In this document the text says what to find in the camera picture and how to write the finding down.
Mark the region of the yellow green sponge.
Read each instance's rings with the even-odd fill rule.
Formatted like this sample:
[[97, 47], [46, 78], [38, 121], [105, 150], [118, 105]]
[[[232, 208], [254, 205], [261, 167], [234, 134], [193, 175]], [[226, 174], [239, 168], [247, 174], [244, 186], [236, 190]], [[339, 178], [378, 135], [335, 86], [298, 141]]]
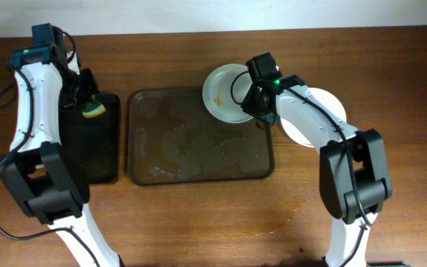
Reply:
[[105, 106], [101, 102], [88, 102], [82, 109], [84, 118], [94, 118], [102, 115], [106, 111]]

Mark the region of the white round plate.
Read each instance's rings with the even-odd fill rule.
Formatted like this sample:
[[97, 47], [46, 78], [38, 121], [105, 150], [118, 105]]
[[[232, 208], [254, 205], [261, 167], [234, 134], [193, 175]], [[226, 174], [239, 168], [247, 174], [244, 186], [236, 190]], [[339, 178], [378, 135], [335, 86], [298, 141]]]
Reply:
[[[320, 88], [296, 88], [296, 91], [313, 99], [339, 124], [347, 122], [344, 106], [332, 93]], [[340, 137], [320, 111], [292, 93], [284, 92], [277, 97], [277, 110], [284, 132], [302, 146], [318, 151], [328, 141]]]

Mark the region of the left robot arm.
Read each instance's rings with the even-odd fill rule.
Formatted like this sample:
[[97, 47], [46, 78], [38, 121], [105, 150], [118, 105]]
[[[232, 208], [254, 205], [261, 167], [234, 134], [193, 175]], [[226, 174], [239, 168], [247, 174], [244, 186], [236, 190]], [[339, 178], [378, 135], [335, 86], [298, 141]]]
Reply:
[[16, 132], [0, 179], [23, 213], [58, 234], [81, 266], [121, 266], [90, 211], [90, 184], [117, 174], [119, 98], [76, 55], [15, 56]]

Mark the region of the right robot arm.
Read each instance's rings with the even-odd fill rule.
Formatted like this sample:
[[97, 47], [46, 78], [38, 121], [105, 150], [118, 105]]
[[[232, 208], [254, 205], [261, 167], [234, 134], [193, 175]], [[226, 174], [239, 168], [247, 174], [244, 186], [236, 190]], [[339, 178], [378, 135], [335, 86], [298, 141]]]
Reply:
[[393, 192], [385, 144], [374, 129], [360, 131], [335, 116], [303, 85], [259, 80], [242, 101], [244, 112], [292, 124], [320, 155], [320, 196], [332, 217], [326, 266], [365, 266], [371, 227]]

